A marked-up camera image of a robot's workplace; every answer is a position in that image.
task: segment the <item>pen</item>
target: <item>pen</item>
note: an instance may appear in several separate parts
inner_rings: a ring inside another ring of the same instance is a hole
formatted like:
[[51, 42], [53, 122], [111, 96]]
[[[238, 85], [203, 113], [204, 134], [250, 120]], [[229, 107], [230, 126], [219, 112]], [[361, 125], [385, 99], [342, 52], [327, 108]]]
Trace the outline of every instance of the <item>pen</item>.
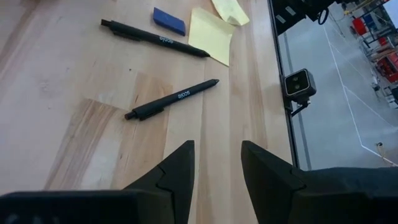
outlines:
[[120, 22], [115, 21], [106, 21], [104, 19], [101, 20], [101, 25], [109, 27], [114, 35], [118, 35], [120, 37], [124, 37], [131, 40], [136, 41], [148, 41], [153, 44], [157, 44], [163, 47], [168, 47], [170, 49], [178, 50], [190, 55], [194, 55], [197, 57], [209, 57], [210, 55], [204, 50], [200, 50], [196, 47], [189, 46], [187, 44], [183, 44], [177, 42], [175, 40], [171, 40], [166, 37], [162, 37], [156, 34], [151, 34], [150, 32], [146, 32], [131, 26], [127, 26], [121, 24]]
[[142, 106], [134, 108], [130, 113], [125, 114], [124, 118], [126, 120], [130, 120], [133, 118], [140, 119], [141, 121], [145, 120], [157, 113], [162, 112], [165, 106], [171, 105], [172, 103], [185, 99], [186, 97], [193, 96], [201, 91], [213, 87], [218, 82], [219, 80], [216, 79], [208, 80], [193, 87], [173, 93], [169, 96], [165, 96], [158, 100], [144, 104]]

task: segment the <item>sticky note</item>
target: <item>sticky note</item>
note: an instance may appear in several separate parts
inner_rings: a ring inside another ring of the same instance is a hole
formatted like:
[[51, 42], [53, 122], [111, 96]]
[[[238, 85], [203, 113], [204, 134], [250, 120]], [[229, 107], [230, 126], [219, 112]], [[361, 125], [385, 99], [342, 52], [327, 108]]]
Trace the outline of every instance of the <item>sticky note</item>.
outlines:
[[221, 18], [232, 25], [245, 25], [250, 19], [237, 0], [211, 0]]
[[196, 7], [192, 9], [188, 44], [229, 66], [229, 43], [234, 30], [234, 26]]

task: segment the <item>gray floor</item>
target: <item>gray floor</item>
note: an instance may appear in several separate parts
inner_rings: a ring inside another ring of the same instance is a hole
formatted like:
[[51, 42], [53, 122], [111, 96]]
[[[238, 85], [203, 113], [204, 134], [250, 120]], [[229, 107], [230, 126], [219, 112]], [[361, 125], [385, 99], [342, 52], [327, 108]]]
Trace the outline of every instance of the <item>gray floor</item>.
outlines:
[[305, 19], [279, 36], [284, 73], [306, 68], [318, 90], [293, 118], [300, 167], [389, 166], [377, 142], [398, 164], [398, 110], [371, 88], [372, 66], [349, 32], [350, 19], [342, 19], [340, 5], [330, 11], [338, 26], [330, 18], [323, 26]]

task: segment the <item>wood grain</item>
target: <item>wood grain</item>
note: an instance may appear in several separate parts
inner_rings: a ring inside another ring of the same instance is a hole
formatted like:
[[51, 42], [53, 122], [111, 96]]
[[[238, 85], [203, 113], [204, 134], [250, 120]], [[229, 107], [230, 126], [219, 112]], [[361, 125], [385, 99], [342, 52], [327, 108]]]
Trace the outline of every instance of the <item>wood grain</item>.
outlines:
[[45, 190], [78, 189], [98, 143], [104, 137], [104, 130], [116, 110], [115, 107], [93, 100], [84, 100], [81, 103], [62, 140]]
[[[251, 140], [291, 162], [267, 0], [238, 0], [230, 66], [100, 26], [115, 20], [187, 43], [156, 26], [154, 7], [183, 19], [210, 0], [0, 1], [0, 194], [121, 189], [195, 141], [189, 223], [257, 223], [240, 161]], [[137, 105], [217, 78], [217, 86], [143, 122]]]
[[[139, 74], [132, 109], [172, 93], [172, 87]], [[129, 121], [123, 131], [112, 188], [123, 189], [163, 160], [169, 109], [144, 121]]]

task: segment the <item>eraser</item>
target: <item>eraser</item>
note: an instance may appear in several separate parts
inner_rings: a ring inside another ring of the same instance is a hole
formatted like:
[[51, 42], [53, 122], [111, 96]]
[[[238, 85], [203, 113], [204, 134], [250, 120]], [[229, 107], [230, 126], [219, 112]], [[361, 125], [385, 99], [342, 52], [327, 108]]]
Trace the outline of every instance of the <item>eraser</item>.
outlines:
[[166, 12], [154, 8], [154, 21], [157, 25], [185, 36], [185, 23], [179, 18], [176, 18]]

